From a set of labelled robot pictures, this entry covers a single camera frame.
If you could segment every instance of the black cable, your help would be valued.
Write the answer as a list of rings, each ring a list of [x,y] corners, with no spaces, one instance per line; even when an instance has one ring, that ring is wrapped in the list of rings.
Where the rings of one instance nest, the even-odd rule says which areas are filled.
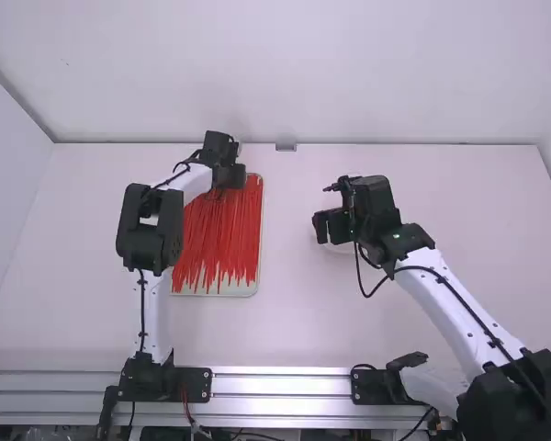
[[[429,414],[432,411],[434,411],[434,407],[429,407],[429,409],[424,413],[424,415],[421,417],[419,422],[416,425],[414,425],[414,427],[412,427],[411,430],[409,430],[409,432],[398,441],[404,441],[405,439],[411,437],[414,434],[414,432],[416,432],[419,429],[421,424],[424,423],[424,420],[426,419],[427,416],[429,416]]]
[[[357,255],[357,242],[353,242],[353,248],[354,248],[354,254],[355,254],[355,268],[357,269],[357,282],[359,283],[359,290],[361,291],[361,295],[364,296],[366,299],[369,299],[371,296],[373,296],[376,291],[381,287],[386,280],[389,279],[388,276],[385,276],[382,278],[379,282],[377,282],[377,285],[374,286],[374,288],[367,294],[364,290],[364,284],[361,281],[361,269],[359,268],[359,256]]]
[[[140,276],[137,284],[141,285],[141,332],[139,333],[141,343],[139,344],[139,352],[143,352],[143,348],[145,347],[145,335],[147,335],[145,333],[145,285],[147,284],[147,280],[145,280],[142,269],[137,268],[137,271],[139,271]]]
[[[132,402],[132,408],[130,411],[130,419],[129,419],[129,425],[127,426],[127,438],[126,440],[130,440],[130,433],[132,432],[132,420],[135,418],[135,401]]]
[[[521,377],[521,380],[523,383],[528,387],[531,394],[534,396],[534,398],[539,402],[539,405],[543,408],[545,411],[545,418],[549,425],[551,426],[551,411],[549,410],[549,407],[547,406],[545,402],[545,398],[543,395],[541,395],[541,392],[536,388],[534,383],[529,379],[529,377],[524,373],[524,371],[521,369],[521,367],[518,366],[516,363],[516,360],[511,356],[511,354],[506,350],[504,345],[502,344],[502,341],[494,335],[494,333],[490,330],[490,328],[479,318],[479,316],[476,314],[476,312],[467,304],[467,302],[461,297],[461,295],[456,291],[455,288],[447,281],[445,277],[437,273],[435,270],[428,268],[426,266],[416,266],[416,265],[410,265],[410,266],[402,266],[400,268],[396,268],[394,270],[394,273],[399,273],[400,271],[408,271],[408,270],[419,270],[424,271],[429,274],[432,274],[433,276],[437,277],[436,282],[441,283],[447,287],[451,291],[451,293],[455,296],[455,298],[461,303],[461,305],[464,307],[464,309],[471,315],[471,317],[476,321],[476,323],[479,325],[479,327],[484,331],[484,334],[489,337],[491,342],[498,347],[500,352],[504,355],[504,357],[509,361],[511,366],[516,370],[518,375]],[[366,298],[370,298],[373,296],[376,291],[381,287],[384,282],[386,282],[389,279],[389,276],[384,276],[376,285],[376,287],[369,293],[369,295],[366,295],[363,290],[362,293]]]
[[[351,368],[351,370],[359,369],[359,368],[365,368],[370,370],[377,370],[376,367],[373,367],[372,365],[368,365],[367,363],[359,363],[358,365],[355,365]]]
[[[256,433],[253,433],[253,432],[241,432],[241,431],[232,432],[232,431],[229,431],[229,430],[223,430],[223,432],[225,432],[227,434],[231,434],[231,435],[236,434],[237,436],[255,436],[257,438],[269,439],[271,441],[285,441],[284,439],[276,438],[275,436],[264,435],[264,434],[256,434]]]
[[[244,429],[241,429],[239,432],[237,432],[235,435],[231,437],[231,441],[235,441],[241,434]]]
[[[364,247],[361,246],[360,243],[357,244],[357,249],[359,250],[359,255],[361,255],[361,258],[364,259],[368,265],[372,266],[375,269],[381,269],[380,265],[374,264],[364,253]]]

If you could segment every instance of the white table surface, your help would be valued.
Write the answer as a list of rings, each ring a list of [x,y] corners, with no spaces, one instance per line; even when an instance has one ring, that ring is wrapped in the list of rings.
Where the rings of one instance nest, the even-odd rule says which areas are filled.
[[[124,188],[192,148],[58,147],[0,292],[0,368],[122,365],[139,317],[114,247]],[[349,367],[422,350],[456,366],[407,293],[388,283],[363,299],[353,258],[316,244],[313,212],[340,203],[321,190],[351,173],[387,175],[402,219],[431,234],[480,303],[529,348],[551,349],[551,183],[534,146],[245,145],[242,161],[265,179],[259,290],[172,297],[177,363]],[[367,287],[383,276],[364,272]]]

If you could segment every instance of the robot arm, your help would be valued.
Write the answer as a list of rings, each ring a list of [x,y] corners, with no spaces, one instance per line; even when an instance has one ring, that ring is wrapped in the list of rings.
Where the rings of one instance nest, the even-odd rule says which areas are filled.
[[[212,188],[244,187],[246,170],[235,163],[238,154],[239,143],[230,135],[207,131],[202,149],[178,163],[169,178],[127,187],[117,253],[141,292],[141,330],[133,357],[148,354],[152,363],[162,365],[172,354],[166,304],[172,268],[183,248],[184,207]]]
[[[422,306],[470,382],[448,396],[449,388],[412,366],[400,372],[410,397],[456,413],[468,441],[550,439],[551,352],[532,353],[510,335],[459,282],[424,229],[402,224],[387,178],[341,176],[324,191],[340,191],[343,205],[314,214],[318,242],[363,247],[367,263]]]

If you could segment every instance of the uncooked spaghetti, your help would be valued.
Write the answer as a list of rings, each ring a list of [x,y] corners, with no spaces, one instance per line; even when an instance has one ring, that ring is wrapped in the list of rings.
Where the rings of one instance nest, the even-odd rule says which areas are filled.
[[[172,274],[173,292],[194,292],[226,280],[230,285],[257,280],[263,179],[248,175],[243,190],[215,189],[184,209],[184,251]]]

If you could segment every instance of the metal extrusion frame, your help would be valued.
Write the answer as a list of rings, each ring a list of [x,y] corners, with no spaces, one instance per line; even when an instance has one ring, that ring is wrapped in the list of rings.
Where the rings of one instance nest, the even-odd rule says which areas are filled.
[[[356,406],[348,368],[213,367],[212,397],[191,404],[210,427],[410,429],[423,406]],[[0,424],[96,425],[104,390],[118,372],[0,371]],[[129,423],[120,402],[113,425]],[[135,427],[188,426],[181,403],[138,402]],[[443,420],[450,428],[451,421]]]

